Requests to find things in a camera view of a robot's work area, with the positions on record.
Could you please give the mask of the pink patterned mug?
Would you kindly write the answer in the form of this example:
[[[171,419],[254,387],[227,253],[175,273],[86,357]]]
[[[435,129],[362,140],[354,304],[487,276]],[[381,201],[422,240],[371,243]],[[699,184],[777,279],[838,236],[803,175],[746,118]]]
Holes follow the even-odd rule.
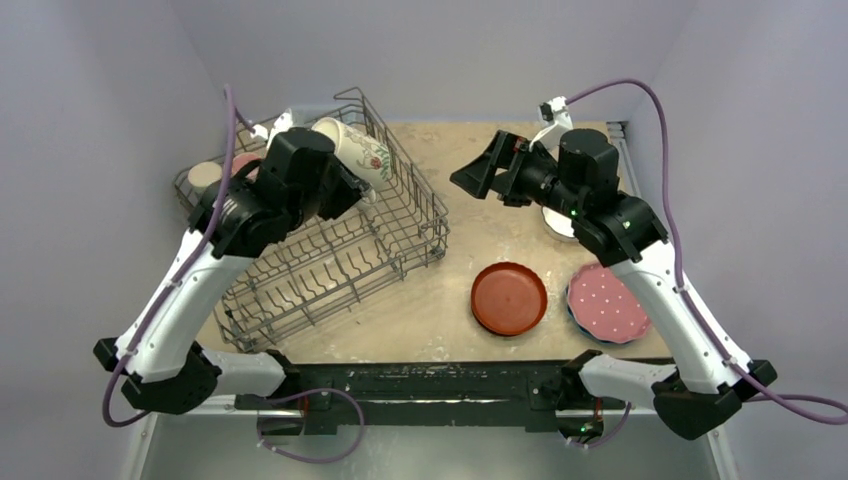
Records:
[[[231,175],[236,176],[241,170],[245,169],[247,166],[251,167],[251,170],[246,174],[246,178],[249,181],[254,181],[257,178],[259,172],[259,165],[263,158],[255,153],[241,153],[236,155],[233,158],[231,165]]]

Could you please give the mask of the white floral mug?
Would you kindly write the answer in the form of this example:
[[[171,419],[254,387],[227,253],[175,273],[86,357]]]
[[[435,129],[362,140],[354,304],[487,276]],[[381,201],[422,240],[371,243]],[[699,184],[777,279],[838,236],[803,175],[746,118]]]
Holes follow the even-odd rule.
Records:
[[[363,202],[374,205],[377,193],[389,186],[394,174],[390,149],[379,140],[330,117],[320,118],[311,129],[328,137],[336,157],[357,177],[369,184]]]

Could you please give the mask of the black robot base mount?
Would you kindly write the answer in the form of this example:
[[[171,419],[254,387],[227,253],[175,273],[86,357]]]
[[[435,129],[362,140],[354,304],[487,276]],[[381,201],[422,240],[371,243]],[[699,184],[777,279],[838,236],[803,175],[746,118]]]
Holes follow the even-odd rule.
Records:
[[[521,427],[577,434],[569,412],[590,416],[597,401],[564,379],[563,360],[448,363],[299,364],[268,400],[239,395],[238,410],[292,410],[305,415],[307,435],[331,435],[342,425]]]

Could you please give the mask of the beige mug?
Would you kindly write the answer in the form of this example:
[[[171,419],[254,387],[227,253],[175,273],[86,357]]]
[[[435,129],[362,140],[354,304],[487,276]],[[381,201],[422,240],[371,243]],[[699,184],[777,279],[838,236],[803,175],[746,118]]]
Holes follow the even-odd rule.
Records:
[[[193,192],[202,196],[211,185],[222,178],[222,166],[216,162],[205,161],[192,166],[187,173],[187,182]]]

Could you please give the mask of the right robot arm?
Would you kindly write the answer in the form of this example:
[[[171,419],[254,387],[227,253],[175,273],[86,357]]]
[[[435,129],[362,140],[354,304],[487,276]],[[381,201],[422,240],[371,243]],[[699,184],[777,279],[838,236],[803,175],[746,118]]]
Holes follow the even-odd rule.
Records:
[[[507,206],[539,204],[566,216],[578,242],[635,296],[668,346],[668,365],[587,351],[562,370],[561,392],[576,407],[615,398],[656,412],[676,435],[697,439],[725,423],[777,377],[719,326],[693,288],[676,284],[675,253],[652,208],[618,187],[617,149],[592,129],[564,133],[552,155],[498,131],[453,184],[477,199],[496,193]]]

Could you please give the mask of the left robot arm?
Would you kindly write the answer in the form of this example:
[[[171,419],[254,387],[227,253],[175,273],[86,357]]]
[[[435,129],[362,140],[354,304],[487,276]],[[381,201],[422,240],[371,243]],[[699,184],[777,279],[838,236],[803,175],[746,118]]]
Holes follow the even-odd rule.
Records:
[[[336,219],[366,185],[308,128],[276,135],[264,159],[211,185],[189,217],[175,259],[142,314],[94,347],[108,386],[142,413],[183,414],[218,395],[254,395],[272,408],[297,399],[298,382],[275,351],[227,353],[196,337],[219,299],[272,244],[306,221]]]

